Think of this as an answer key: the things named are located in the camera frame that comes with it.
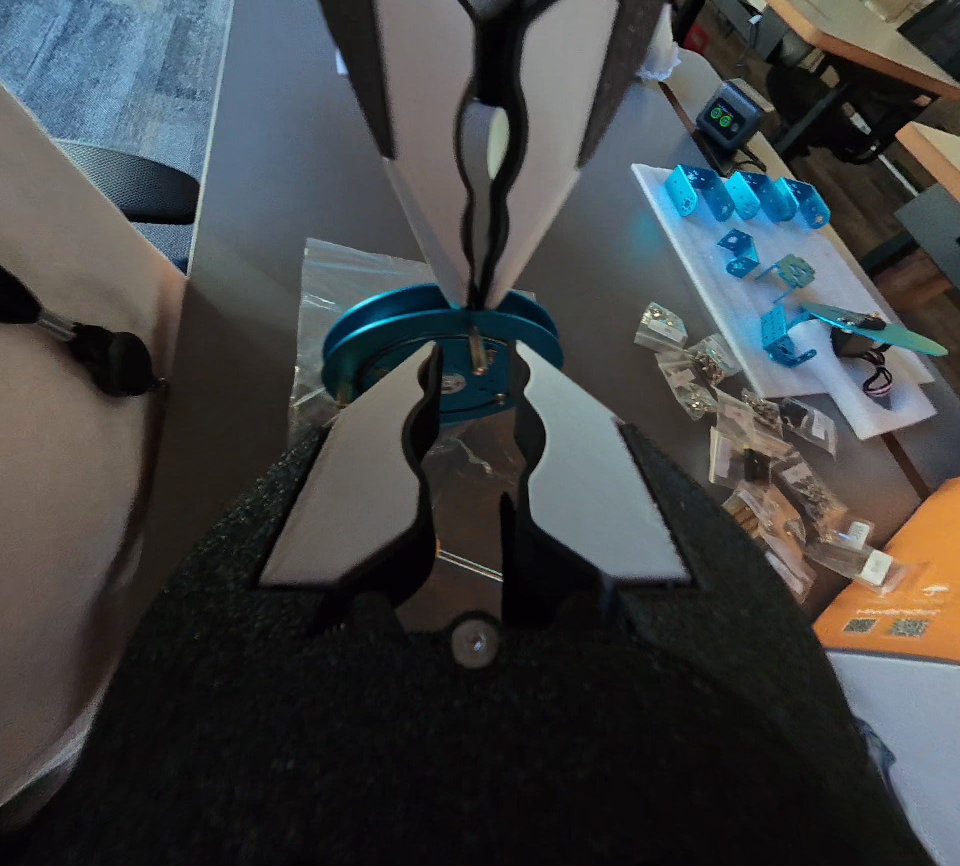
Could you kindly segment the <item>orange and white cardboard box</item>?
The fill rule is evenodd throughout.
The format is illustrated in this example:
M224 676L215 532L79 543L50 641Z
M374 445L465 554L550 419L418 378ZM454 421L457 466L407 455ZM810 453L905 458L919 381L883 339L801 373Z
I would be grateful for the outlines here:
M814 631L882 775L937 864L959 863L959 480L890 540L906 571L880 594L850 584Z

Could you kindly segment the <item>white foam sheet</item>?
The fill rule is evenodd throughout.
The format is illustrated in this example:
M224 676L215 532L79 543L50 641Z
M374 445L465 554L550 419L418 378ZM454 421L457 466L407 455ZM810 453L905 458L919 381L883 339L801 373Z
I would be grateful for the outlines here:
M794 354L802 355L810 349L816 352L798 367L787 368L763 348L762 316L774 308L783 308L787 322L793 321L801 305L808 302L862 313L877 312L892 322L872 287L841 255L824 229L810 231L797 221L775 224L763 214L746 222L732 215L720 223L704 207L689 217L681 217L666 194L665 182L671 171L644 164L633 164L630 169L715 326L731 346L747 381L761 397L827 395L858 440L906 429L938 415L923 388L933 381L933 375L905 349L894 347L887 354L894 382L889 405L884 406L862 391L861 384L869 371L866 365L837 357L828 327L817 320L801 322L787 332ZM753 236L759 258L759 266L744 279L726 272L730 257L716 246L732 228ZM755 280L764 269L788 254L806 259L815 269L816 278L807 288L773 305L777 292L767 292Z

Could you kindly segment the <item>blue semicircular metal plate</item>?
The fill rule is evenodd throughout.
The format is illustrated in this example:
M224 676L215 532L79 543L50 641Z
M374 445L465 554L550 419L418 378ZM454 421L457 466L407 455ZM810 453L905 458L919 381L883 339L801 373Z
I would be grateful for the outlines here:
M792 325L810 320L817 320L829 328L833 353L840 358L862 358L868 353L882 354L893 347L931 357L949 354L949 350L942 344L885 320L877 312L862 313L853 309L808 302L800 306Z

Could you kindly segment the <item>small blue U-shaped bracket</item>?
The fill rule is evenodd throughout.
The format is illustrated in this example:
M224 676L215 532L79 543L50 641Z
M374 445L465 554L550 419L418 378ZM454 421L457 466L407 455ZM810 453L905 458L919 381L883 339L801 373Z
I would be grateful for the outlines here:
M746 278L760 265L754 237L741 229L730 229L716 246L728 254L726 272L737 279Z

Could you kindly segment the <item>large clear plastic bag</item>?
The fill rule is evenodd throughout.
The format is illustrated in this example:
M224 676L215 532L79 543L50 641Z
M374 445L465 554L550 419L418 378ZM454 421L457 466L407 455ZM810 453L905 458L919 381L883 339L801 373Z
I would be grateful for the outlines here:
M323 346L334 323L371 297L434 282L433 272L422 262L306 240L287 410L288 447L311 429L328 425L339 412L322 380ZM499 571L499 534L487 526L487 517L497 519L500 496L515 491L522 472L513 442L513 418L509 409L458 425L440 425L438 440L425 462L443 547ZM439 559L438 564L457 568ZM500 584L462 572L484 584Z

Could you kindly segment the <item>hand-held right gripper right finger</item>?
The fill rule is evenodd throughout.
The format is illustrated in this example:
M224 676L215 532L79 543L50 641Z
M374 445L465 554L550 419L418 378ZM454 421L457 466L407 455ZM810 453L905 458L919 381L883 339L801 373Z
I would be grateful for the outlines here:
M509 374L524 468L501 508L505 623L545 628L571 600L605 616L622 587L690 587L628 424L527 344L511 344Z

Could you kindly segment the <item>black mesh office chair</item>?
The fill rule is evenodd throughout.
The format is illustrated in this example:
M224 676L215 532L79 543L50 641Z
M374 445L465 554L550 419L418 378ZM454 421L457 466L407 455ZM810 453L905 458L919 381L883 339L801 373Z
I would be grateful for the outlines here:
M193 176L136 154L65 139L53 142L131 223L194 224L201 187Z

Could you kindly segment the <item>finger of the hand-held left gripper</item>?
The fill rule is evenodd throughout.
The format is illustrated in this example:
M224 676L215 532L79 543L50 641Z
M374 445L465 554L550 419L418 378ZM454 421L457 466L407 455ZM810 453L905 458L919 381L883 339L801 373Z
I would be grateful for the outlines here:
M516 80L523 120L510 129L523 147L508 176L485 307L514 287L577 182L617 14L618 0L555 0L524 32Z
M474 20L461 0L373 0L388 101L387 176L435 281L466 307L472 267L461 118L475 71Z

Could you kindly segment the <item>pile of small screw bags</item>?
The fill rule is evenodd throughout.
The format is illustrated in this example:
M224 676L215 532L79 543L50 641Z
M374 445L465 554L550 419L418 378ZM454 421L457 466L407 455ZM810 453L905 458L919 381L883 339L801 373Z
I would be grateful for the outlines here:
M826 485L785 430L835 450L834 422L808 403L765 399L724 386L743 368L720 333L696 343L682 319L650 302L634 335L656 353L657 367L690 418L714 416L708 481L726 488L723 506L799 602L815 584L815 566L878 596L906 588L910 565L874 548L874 525Z

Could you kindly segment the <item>yellow-handled screwdriver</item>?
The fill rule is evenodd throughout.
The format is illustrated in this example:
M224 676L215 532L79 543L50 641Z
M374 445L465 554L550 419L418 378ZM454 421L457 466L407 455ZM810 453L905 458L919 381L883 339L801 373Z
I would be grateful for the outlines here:
M484 577L488 580L498 582L498 583L503 582L503 576L499 570L494 569L482 562L472 560L464 556L461 556L457 553L452 553L448 551L442 546L443 545L442 541L438 536L436 537L435 542L436 542L436 558L437 559L442 560L453 566L456 566L457 568L460 568L462 570L472 572L475 575Z

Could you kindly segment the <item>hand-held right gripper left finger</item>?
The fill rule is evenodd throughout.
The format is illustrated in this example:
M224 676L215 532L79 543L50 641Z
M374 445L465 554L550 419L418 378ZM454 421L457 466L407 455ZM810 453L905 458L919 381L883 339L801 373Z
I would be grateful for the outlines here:
M443 349L428 342L344 407L279 527L258 585L315 590L336 609L375 593L396 608L436 557L423 459L440 428Z

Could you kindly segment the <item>blue round-ended metal bracket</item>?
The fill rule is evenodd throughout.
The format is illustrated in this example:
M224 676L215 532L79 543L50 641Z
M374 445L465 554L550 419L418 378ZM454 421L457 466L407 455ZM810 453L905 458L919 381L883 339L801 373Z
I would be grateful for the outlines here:
M717 222L724 223L736 211L726 181L713 169L678 164L667 176L664 187L681 217L689 217L704 207Z
M799 201L787 179L766 174L734 172L725 182L726 191L743 221L763 214L772 223L788 222L799 211Z
M797 221L811 230L827 226L832 213L811 184L785 176L772 182L775 220Z

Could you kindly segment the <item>dark blue folded bracket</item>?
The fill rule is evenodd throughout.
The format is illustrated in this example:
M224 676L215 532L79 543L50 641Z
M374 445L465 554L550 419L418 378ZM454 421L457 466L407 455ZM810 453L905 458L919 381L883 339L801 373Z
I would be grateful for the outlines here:
M788 254L776 260L755 279L769 293L776 292L773 305L783 303L789 296L807 288L816 278L816 271L801 257Z

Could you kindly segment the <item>blue round metal turntable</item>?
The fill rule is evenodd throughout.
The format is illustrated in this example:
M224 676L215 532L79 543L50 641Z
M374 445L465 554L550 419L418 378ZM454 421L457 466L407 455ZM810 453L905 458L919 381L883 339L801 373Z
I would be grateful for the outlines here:
M468 331L475 324L486 346L488 372L473 375ZM354 402L424 344L442 350L439 421L458 425L513 407L509 352L522 342L555 368L564 366L558 329L544 307L510 292L495 309L452 306L436 284L371 297L348 310L327 334L321 379L340 404Z

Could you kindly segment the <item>green-lit device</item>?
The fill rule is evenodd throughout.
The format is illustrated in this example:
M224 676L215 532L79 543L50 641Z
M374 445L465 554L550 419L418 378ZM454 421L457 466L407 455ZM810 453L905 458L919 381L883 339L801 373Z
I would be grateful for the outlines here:
M722 151L737 152L774 112L774 105L746 80L724 80L697 114L694 128Z

